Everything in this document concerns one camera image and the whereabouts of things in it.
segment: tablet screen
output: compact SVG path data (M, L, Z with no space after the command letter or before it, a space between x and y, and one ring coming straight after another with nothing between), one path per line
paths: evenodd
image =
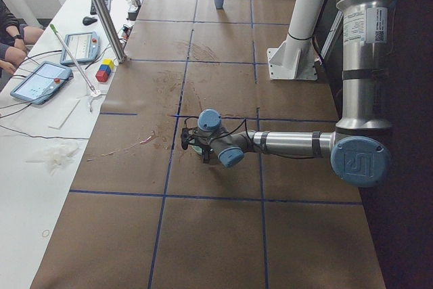
M29 98L30 100L42 96L44 91L52 84L54 78L58 78L64 68L44 64L34 72L31 78L21 84L15 91L16 94Z
M91 36L91 33L68 36L66 44L68 45L70 52L73 54L76 60L86 59L89 57ZM67 53L65 55L65 60L72 60Z

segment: table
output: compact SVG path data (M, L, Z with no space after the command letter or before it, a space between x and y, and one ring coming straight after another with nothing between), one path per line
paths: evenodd
M52 23L63 36L74 32L95 31L100 37L100 53L109 45L103 26L96 22L84 26L91 0L67 0ZM112 0L110 10L116 30L126 21L125 0ZM62 45L50 28L43 33L29 56L61 49ZM107 49L103 58L115 58ZM35 57L58 63L59 53ZM87 76L97 89L109 89L114 72L107 83L99 83L95 73L100 61L89 67ZM16 74L29 74L37 64L27 60ZM42 139L23 136L0 128L0 287L28 288L39 267L51 233L62 209L70 184L87 145L104 100L101 96L89 111L87 87L76 67L74 78L42 106L30 106L9 117L0 118L0 125L31 135L83 139ZM20 83L13 78L0 93L0 108L19 104L9 92ZM0 109L2 116L18 111L25 105Z
M293 5L144 1L31 288L384 288L358 190L328 160L247 154L225 169L179 143L185 117L205 108L229 130L244 118L335 129L327 84L269 80L266 49L285 38ZM54 196L42 185L33 202ZM35 241L52 230L34 228Z

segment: blue joint cap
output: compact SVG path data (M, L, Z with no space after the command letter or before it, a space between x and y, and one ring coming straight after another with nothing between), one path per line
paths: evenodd
M213 132L221 126L221 115L218 111L209 108L200 113L198 127L205 132Z
M224 167L235 166L244 158L244 152L239 147L228 147L219 153L218 159Z
M357 187L381 184L391 164L388 149L368 137L347 137L339 141L331 153L334 172Z

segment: person's hand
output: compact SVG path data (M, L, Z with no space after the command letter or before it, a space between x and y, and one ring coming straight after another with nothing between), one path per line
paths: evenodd
M14 43L14 47L27 53L26 45L24 44L24 40L22 40L22 39L16 39L15 43Z
M16 71L16 68L13 64L7 61L0 60L0 68L2 68L4 71L14 74Z

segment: red block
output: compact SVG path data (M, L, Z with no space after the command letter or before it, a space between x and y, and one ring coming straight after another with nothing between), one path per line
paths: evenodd
M96 79L100 81L101 83L104 83L108 80L108 74L104 70L98 70L96 73Z

